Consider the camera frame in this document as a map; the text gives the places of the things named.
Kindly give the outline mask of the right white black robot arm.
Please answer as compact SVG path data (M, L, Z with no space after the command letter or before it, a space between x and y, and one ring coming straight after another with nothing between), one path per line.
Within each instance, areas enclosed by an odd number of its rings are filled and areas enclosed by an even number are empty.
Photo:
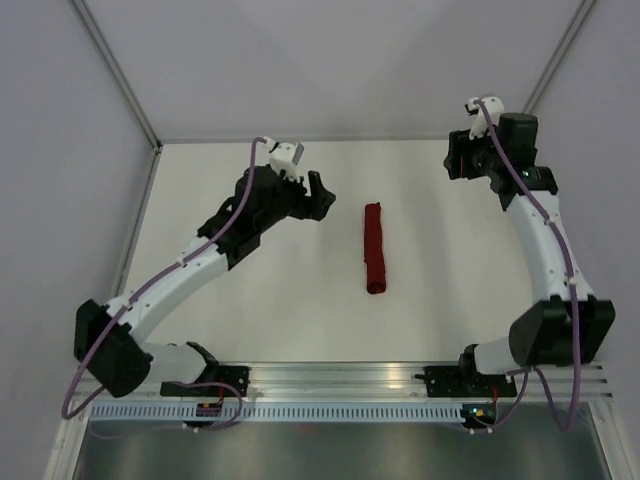
M560 215L552 170L535 163L538 120L523 113L469 111L468 130L449 135L443 162L450 179L486 177L520 240L532 287L532 304L506 336L471 344L459 357L459 388L478 395L493 377L540 366L590 364L614 319L581 273Z

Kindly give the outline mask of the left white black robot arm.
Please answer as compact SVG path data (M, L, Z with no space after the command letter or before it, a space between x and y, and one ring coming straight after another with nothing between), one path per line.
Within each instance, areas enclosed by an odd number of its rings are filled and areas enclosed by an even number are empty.
M100 305L92 299L76 311L75 358L101 387L124 397L157 373L206 396L218 384L218 362L195 342L153 345L150 334L207 283L255 251L262 235L279 221L323 220L336 196L317 171L290 180L269 166L245 171L233 196L201 225L178 259L129 294Z

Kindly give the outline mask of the dark red cloth napkin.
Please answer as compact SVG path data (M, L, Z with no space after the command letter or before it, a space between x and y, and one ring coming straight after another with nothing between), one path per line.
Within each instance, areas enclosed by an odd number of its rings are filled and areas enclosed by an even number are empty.
M382 208L379 202L365 205L364 263L366 267L366 290L371 295L385 293L387 289L381 218Z

